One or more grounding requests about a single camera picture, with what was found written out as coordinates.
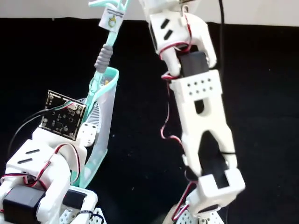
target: humanoid robot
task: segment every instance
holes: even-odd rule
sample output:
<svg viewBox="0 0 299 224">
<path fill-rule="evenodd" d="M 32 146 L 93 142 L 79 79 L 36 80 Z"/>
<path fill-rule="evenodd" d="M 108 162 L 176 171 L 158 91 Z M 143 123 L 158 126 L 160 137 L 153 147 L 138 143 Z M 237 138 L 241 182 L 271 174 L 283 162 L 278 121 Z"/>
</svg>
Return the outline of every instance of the humanoid robot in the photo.
<svg viewBox="0 0 299 224">
<path fill-rule="evenodd" d="M 187 220 L 190 224 L 199 221 L 222 224 L 217 211 L 230 204 L 245 189 L 245 183 L 237 168 L 233 137 L 226 123 L 219 73 L 213 70 L 216 54 L 207 24 L 192 14 L 200 0 L 139 2 L 155 51 L 168 67 L 162 78 L 173 90 L 178 107 L 183 134 L 181 139 L 172 138 L 182 145 L 183 162 L 196 177 L 190 180 L 163 224 L 186 223 Z M 196 107 L 198 102 L 204 107 L 200 112 Z M 47 130 L 50 114 L 54 116 L 65 110 L 76 114 L 78 119 L 87 116 L 85 109 L 91 111 L 86 104 L 48 93 L 46 109 L 38 114 L 43 115 L 42 124 L 33 132 L 32 140 L 27 140 L 7 162 L 0 186 L 0 224 L 68 224 L 69 220 L 72 224 L 106 223 L 101 210 L 95 209 L 96 194 L 72 187 L 70 178 L 70 170 L 76 172 L 73 181 L 79 177 L 87 157 L 86 147 L 95 141 L 96 127 L 78 123 L 76 131 L 68 132 L 67 137 L 55 133 L 65 127 L 56 126 L 58 129 L 52 132 Z M 217 140 L 219 150 L 199 149 L 206 131 Z M 196 188 L 188 194 L 192 184 Z"/>
</svg>

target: black background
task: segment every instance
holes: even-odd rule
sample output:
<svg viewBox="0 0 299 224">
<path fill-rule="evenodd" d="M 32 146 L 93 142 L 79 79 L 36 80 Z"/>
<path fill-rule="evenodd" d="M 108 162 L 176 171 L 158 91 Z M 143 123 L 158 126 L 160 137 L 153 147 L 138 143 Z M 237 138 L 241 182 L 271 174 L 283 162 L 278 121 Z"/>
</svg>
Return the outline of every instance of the black background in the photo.
<svg viewBox="0 0 299 224">
<path fill-rule="evenodd" d="M 209 28 L 218 53 L 219 26 Z M 86 96 L 106 37 L 98 20 L 0 19 L 2 173 L 10 138 L 43 108 L 48 89 Z M 298 28 L 226 26 L 223 100 L 247 186 L 230 206 L 230 224 L 299 223 L 298 39 Z M 111 66 L 120 78 L 108 155 L 89 189 L 109 224 L 146 224 L 179 200 L 186 180 L 179 145 L 159 135 L 166 67 L 145 22 L 124 22 Z M 171 105 L 166 133 L 180 135 Z M 24 128 L 14 150 L 37 124 Z"/>
</svg>

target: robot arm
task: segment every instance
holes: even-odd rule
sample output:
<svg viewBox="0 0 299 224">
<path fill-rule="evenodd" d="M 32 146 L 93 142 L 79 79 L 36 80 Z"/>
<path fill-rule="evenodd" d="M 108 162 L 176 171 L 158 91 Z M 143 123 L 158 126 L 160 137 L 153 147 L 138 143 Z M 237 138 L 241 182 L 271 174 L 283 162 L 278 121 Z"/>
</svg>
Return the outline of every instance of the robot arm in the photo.
<svg viewBox="0 0 299 224">
<path fill-rule="evenodd" d="M 212 69 L 216 54 L 207 24 L 186 10 L 199 1 L 182 2 L 163 0 L 157 4 L 154 0 L 140 0 L 155 51 L 173 77 L 170 88 L 175 95 L 183 130 L 183 161 L 198 177 L 197 187 L 187 196 L 184 208 L 194 216 L 204 216 L 231 203 L 244 190 L 245 183 L 236 168 L 235 147 L 225 118 L 219 73 Z M 190 51 L 193 45 L 198 51 Z M 204 105 L 199 114 L 195 107 L 197 101 Z M 199 146 L 206 131 L 218 142 L 219 153 L 211 154 L 208 149 L 210 156 L 204 158 L 199 156 Z M 219 161 L 222 167 L 211 168 L 215 165 L 213 161 Z"/>
</svg>

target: black cable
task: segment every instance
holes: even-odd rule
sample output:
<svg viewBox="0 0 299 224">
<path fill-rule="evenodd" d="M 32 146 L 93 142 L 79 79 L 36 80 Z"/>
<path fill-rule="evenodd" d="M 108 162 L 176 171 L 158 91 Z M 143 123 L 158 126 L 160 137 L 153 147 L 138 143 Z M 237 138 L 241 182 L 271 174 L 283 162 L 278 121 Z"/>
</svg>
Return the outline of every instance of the black cable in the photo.
<svg viewBox="0 0 299 224">
<path fill-rule="evenodd" d="M 32 114 L 31 116 L 27 117 L 25 120 L 23 120 L 21 126 L 16 130 L 16 132 L 14 133 L 13 137 L 11 138 L 10 142 L 9 142 L 9 145 L 8 145 L 8 148 L 7 148 L 7 160 L 10 159 L 10 152 L 11 152 L 11 148 L 12 148 L 12 145 L 13 145 L 13 142 L 14 142 L 14 139 L 16 138 L 17 134 L 20 132 L 20 130 L 25 126 L 27 125 L 28 123 L 30 123 L 31 121 L 35 120 L 36 118 L 38 117 L 41 117 L 43 115 L 46 115 L 47 113 L 50 113 L 52 111 L 55 111 L 57 108 L 60 108 L 64 105 L 66 105 L 67 103 L 69 103 L 68 101 L 65 102 L 63 105 L 60 105 L 60 106 L 55 106 L 51 109 L 44 109 L 44 110 L 41 110 L 41 111 L 38 111 L 34 114 Z"/>
<path fill-rule="evenodd" d="M 80 211 L 77 213 L 77 216 L 82 214 L 82 213 L 89 213 L 91 216 L 90 216 L 90 219 L 93 217 L 93 216 L 96 216 L 96 217 L 99 217 L 102 221 L 101 221 L 101 224 L 104 223 L 104 217 L 101 216 L 100 214 L 96 214 L 96 213 L 93 213 L 92 211 L 89 211 L 89 210 L 83 210 L 83 211 Z"/>
<path fill-rule="evenodd" d="M 224 8 L 222 0 L 219 0 L 220 14 L 221 14 L 221 24 L 220 24 L 220 78 L 223 80 L 224 75 Z"/>
</svg>

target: white robot part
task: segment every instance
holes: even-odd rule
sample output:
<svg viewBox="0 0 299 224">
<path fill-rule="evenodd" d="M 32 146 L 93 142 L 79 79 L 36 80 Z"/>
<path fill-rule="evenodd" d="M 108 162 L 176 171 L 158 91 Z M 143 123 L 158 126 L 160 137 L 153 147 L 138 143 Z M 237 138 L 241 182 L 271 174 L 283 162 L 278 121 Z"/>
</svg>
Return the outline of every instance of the white robot part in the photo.
<svg viewBox="0 0 299 224">
<path fill-rule="evenodd" d="M 189 13 L 194 13 L 201 0 L 139 0 L 142 6 L 146 21 L 149 22 L 149 15 L 160 13 L 165 10 L 182 11 L 187 6 Z"/>
<path fill-rule="evenodd" d="M 77 138 L 80 139 L 80 144 L 85 147 L 92 146 L 96 138 L 97 130 L 98 127 L 94 124 L 88 122 L 82 123 L 77 136 Z"/>
<path fill-rule="evenodd" d="M 45 190 L 36 218 L 42 224 L 58 224 L 64 196 L 69 189 L 74 188 L 70 183 L 70 170 L 78 172 L 78 169 L 81 171 L 84 168 L 86 147 L 95 140 L 97 127 L 94 126 L 84 123 L 76 141 L 38 127 L 32 134 L 32 140 L 27 140 L 7 162 L 5 175 L 1 179 L 3 183 L 0 186 L 0 210 L 3 209 L 3 199 L 10 190 L 24 184 L 24 176 L 39 177 L 43 170 L 39 182 L 31 186 Z M 81 191 L 87 194 L 81 210 L 93 211 L 98 200 L 96 194 L 84 189 Z M 72 224 L 90 223 L 90 216 L 82 213 L 72 220 Z M 1 213 L 0 224 L 8 224 Z"/>
<path fill-rule="evenodd" d="M 63 136 L 48 132 L 47 130 L 44 130 L 42 128 L 37 128 L 33 133 L 32 133 L 32 140 L 35 142 L 41 142 L 43 144 L 48 145 L 51 148 L 55 148 L 56 146 L 60 145 L 60 144 L 72 144 L 76 147 L 76 150 L 78 152 L 79 155 L 79 161 L 80 164 L 85 164 L 86 161 L 86 157 L 87 157 L 87 149 L 84 146 L 86 139 L 89 138 L 90 136 L 88 135 L 89 133 L 86 133 L 86 135 L 81 135 L 80 137 L 77 137 L 76 141 L 72 141 L 70 139 L 64 138 Z M 64 147 L 62 147 L 59 150 L 59 153 L 65 158 L 65 160 L 68 162 L 70 170 L 72 171 L 78 171 L 78 165 L 77 165 L 77 161 L 76 161 L 76 156 L 73 152 L 73 150 L 71 149 L 70 145 L 66 145 Z"/>
<path fill-rule="evenodd" d="M 49 160 L 51 164 L 40 178 L 47 188 L 46 195 L 41 199 L 36 214 L 37 220 L 41 223 L 47 223 L 52 218 L 59 216 L 60 205 L 70 186 L 71 174 L 66 160 L 63 156 L 54 154 L 53 148 L 40 142 L 27 140 L 7 162 L 5 171 L 6 174 L 24 173 L 38 176 Z M 0 201 L 3 202 L 5 193 L 16 184 L 20 184 L 21 181 L 22 177 L 5 178 L 0 186 Z"/>
<path fill-rule="evenodd" d="M 176 50 L 182 45 L 196 45 L 206 54 L 209 68 L 216 65 L 216 53 L 207 24 L 199 17 L 173 11 L 150 14 L 149 29 L 155 51 L 165 61 L 171 76 L 180 75 Z"/>
<path fill-rule="evenodd" d="M 228 162 L 229 168 L 237 167 L 233 136 L 227 125 L 222 89 L 217 70 L 173 80 L 179 117 L 182 124 L 182 143 L 185 150 L 184 163 L 201 176 L 201 164 L 198 157 L 202 134 L 210 131 L 219 144 L 219 150 Z M 197 114 L 194 102 L 203 100 L 204 111 Z"/>
<path fill-rule="evenodd" d="M 189 204 L 189 212 L 194 216 L 204 217 L 205 212 L 200 212 L 208 207 L 218 205 L 207 213 L 218 211 L 220 208 L 229 205 L 237 195 L 245 189 L 245 183 L 241 172 L 237 168 L 225 171 L 229 186 L 219 189 L 213 175 L 206 175 L 199 178 L 197 187 L 186 198 Z"/>
</svg>

